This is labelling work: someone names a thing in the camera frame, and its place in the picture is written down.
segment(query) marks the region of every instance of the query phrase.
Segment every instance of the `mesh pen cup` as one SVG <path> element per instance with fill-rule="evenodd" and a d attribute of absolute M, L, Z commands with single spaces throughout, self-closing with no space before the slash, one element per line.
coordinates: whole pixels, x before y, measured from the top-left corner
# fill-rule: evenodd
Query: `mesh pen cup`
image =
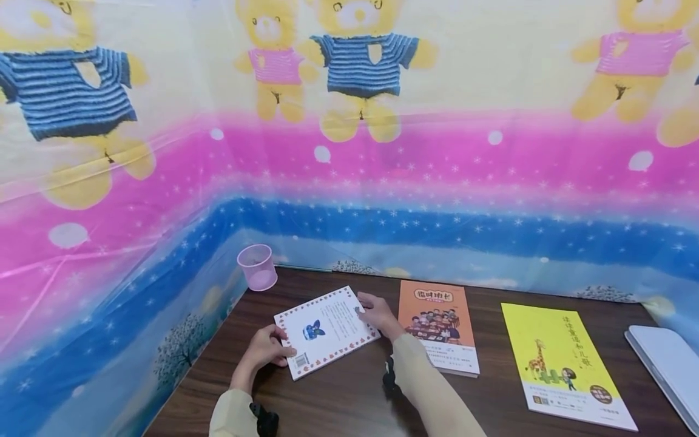
<path fill-rule="evenodd" d="M 277 271 L 272 262 L 272 249 L 255 244 L 238 254 L 238 265 L 243 269 L 247 286 L 253 292 L 263 292 L 277 283 Z"/>

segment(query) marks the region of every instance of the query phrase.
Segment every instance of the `cartoon teddy bear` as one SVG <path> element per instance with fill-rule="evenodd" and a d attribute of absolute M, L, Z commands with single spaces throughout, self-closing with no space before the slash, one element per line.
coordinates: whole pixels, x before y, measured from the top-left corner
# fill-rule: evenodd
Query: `cartoon teddy bear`
<path fill-rule="evenodd" d="M 279 106 L 292 122 L 303 120 L 303 82 L 319 73 L 293 49 L 296 42 L 298 0 L 238 0 L 236 15 L 255 48 L 234 62 L 237 70 L 257 80 L 257 115 L 272 120 Z"/>
<path fill-rule="evenodd" d="M 699 47 L 699 25 L 688 30 L 688 37 Z M 665 147 L 679 148 L 699 140 L 699 78 L 689 97 L 678 108 L 666 115 L 656 130 L 658 142 Z"/>
<path fill-rule="evenodd" d="M 56 165 L 44 195 L 68 209 L 100 202 L 112 164 L 143 180 L 155 160 L 117 128 L 137 120 L 124 87 L 148 76 L 133 55 L 96 45 L 91 0 L 0 0 L 0 101 L 17 103 L 35 141 L 88 151 L 88 162 Z"/>
<path fill-rule="evenodd" d="M 354 137 L 364 120 L 378 143 L 401 133 L 391 108 L 401 93 L 401 66 L 430 69 L 438 48 L 421 38 L 393 33 L 405 0 L 306 0 L 325 29 L 300 44 L 301 54 L 328 69 L 328 92 L 334 100 L 320 127 L 330 141 Z"/>
<path fill-rule="evenodd" d="M 582 121 L 592 120 L 619 100 L 623 122 L 643 119 L 670 69 L 687 70 L 693 48 L 683 32 L 699 0 L 617 0 L 622 31 L 604 35 L 575 48 L 576 62 L 598 61 L 592 82 L 572 107 Z"/>

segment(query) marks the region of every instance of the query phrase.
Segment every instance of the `human hand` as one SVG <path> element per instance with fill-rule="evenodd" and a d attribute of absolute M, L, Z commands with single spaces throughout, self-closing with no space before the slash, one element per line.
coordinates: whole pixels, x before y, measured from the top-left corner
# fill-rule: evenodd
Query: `human hand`
<path fill-rule="evenodd" d="M 381 331 L 391 342 L 405 334 L 405 330 L 398 323 L 398 319 L 394 316 L 385 299 L 363 292 L 357 293 L 356 297 L 364 307 L 363 313 L 357 308 L 359 319 L 362 322 L 369 323 Z"/>
<path fill-rule="evenodd" d="M 259 370 L 269 363 L 279 367 L 287 366 L 287 357 L 296 355 L 296 349 L 282 346 L 281 340 L 286 340 L 287 333 L 275 324 L 260 329 L 250 340 L 250 345 L 243 355 L 242 362 Z"/>
<path fill-rule="evenodd" d="M 240 389 L 252 393 L 252 383 L 259 369 L 269 363 L 285 367 L 287 357 L 296 355 L 296 349 L 285 348 L 280 339 L 286 340 L 287 333 L 275 324 L 260 329 L 250 340 L 250 344 L 238 363 L 231 378 L 231 389 Z"/>

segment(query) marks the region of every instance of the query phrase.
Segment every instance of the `dark wooden tabletop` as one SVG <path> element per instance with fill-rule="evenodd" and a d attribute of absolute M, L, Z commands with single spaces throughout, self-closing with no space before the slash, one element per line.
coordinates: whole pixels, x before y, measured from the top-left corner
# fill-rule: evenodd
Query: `dark wooden tabletop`
<path fill-rule="evenodd" d="M 267 292 L 247 292 L 202 357 L 175 391 L 146 436 L 205 436 L 218 397 L 255 331 L 273 316 L 349 285 L 385 298 L 398 311 L 400 280 L 281 268 Z M 446 375 L 489 437 L 631 436 L 634 433 L 565 420 L 528 410 L 500 303 L 576 310 L 621 392 L 639 436 L 690 437 L 679 416 L 624 339 L 629 325 L 654 326 L 640 305 L 502 292 L 467 287 L 481 375 Z M 391 346 L 371 343 L 330 366 L 291 380 L 286 368 L 260 372 L 255 400 L 280 415 L 279 437 L 425 436 L 417 411 L 405 400 L 389 401 L 381 386 Z"/>

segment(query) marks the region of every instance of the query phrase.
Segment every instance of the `blue striped sweater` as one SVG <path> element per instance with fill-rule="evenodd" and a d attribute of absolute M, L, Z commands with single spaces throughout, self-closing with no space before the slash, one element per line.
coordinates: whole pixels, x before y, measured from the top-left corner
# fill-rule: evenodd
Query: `blue striped sweater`
<path fill-rule="evenodd" d="M 93 87 L 76 64 L 94 65 L 101 84 Z M 123 52 L 94 48 L 86 52 L 0 53 L 0 89 L 18 103 L 37 141 L 52 137 L 106 135 L 121 122 L 136 121 L 124 86 L 131 87 Z"/>
<path fill-rule="evenodd" d="M 378 94 L 401 93 L 401 68 L 408 68 L 418 38 L 388 34 L 336 38 L 312 36 L 320 45 L 328 68 L 328 91 L 370 99 Z M 381 46 L 381 59 L 372 61 L 369 46 Z"/>

